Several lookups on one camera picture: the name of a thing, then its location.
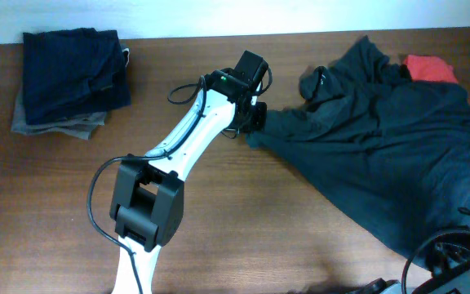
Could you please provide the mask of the folded grey garment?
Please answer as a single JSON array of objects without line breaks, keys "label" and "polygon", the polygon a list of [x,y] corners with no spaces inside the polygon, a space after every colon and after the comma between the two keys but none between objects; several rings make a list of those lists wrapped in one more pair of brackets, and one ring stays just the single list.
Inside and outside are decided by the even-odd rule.
[{"label": "folded grey garment", "polygon": [[[131,50],[121,44],[126,56],[126,67],[130,61]],[[49,132],[60,132],[78,139],[88,140],[92,132],[99,126],[103,126],[108,112],[97,112],[93,114],[82,114],[65,120],[50,122],[39,125],[29,125],[25,119],[24,104],[22,99],[22,77],[19,91],[16,95],[13,116],[11,120],[11,131],[26,136],[41,135]]]}]

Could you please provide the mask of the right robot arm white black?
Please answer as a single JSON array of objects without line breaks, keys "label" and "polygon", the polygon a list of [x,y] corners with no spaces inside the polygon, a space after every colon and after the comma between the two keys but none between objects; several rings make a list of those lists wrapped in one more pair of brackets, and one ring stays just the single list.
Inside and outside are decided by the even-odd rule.
[{"label": "right robot arm white black", "polygon": [[[470,216],[470,209],[460,207],[458,211]],[[410,266],[417,258],[423,257],[431,278],[418,287],[408,286]],[[401,278],[375,281],[355,288],[352,294],[389,294],[389,293],[470,293],[470,227],[444,229],[423,241],[407,259]]]}]

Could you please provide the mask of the dark green t-shirt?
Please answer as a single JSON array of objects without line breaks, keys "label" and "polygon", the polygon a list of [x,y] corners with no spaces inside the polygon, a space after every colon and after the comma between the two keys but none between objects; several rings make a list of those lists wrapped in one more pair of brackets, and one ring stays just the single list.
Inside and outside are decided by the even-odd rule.
[{"label": "dark green t-shirt", "polygon": [[304,106],[270,110],[246,140],[295,167],[340,211],[404,257],[470,226],[470,105],[460,85],[415,81],[368,38],[299,83]]}]

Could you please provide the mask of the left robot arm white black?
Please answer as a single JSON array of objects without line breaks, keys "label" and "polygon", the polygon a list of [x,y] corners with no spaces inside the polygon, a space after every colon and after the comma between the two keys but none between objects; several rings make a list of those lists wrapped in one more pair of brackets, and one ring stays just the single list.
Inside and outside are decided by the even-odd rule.
[{"label": "left robot arm white black", "polygon": [[199,78],[189,111],[142,157],[127,155],[117,170],[109,211],[120,246],[115,293],[150,293],[157,259],[184,215],[184,182],[207,146],[263,127],[267,106],[257,99],[272,72],[263,57],[244,51],[234,68]]}]

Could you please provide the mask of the folded navy blue garment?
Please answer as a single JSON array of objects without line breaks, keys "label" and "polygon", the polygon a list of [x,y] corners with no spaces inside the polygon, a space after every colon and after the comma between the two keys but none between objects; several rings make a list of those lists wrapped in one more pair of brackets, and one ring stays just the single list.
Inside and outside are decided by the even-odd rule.
[{"label": "folded navy blue garment", "polygon": [[131,104],[126,56],[115,30],[24,33],[22,83],[29,125]]}]

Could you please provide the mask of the red garment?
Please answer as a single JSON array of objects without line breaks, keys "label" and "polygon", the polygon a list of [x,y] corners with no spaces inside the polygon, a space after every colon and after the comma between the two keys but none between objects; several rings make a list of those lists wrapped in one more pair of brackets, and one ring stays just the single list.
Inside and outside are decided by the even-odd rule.
[{"label": "red garment", "polygon": [[459,83],[453,66],[440,57],[408,55],[402,64],[414,81]]}]

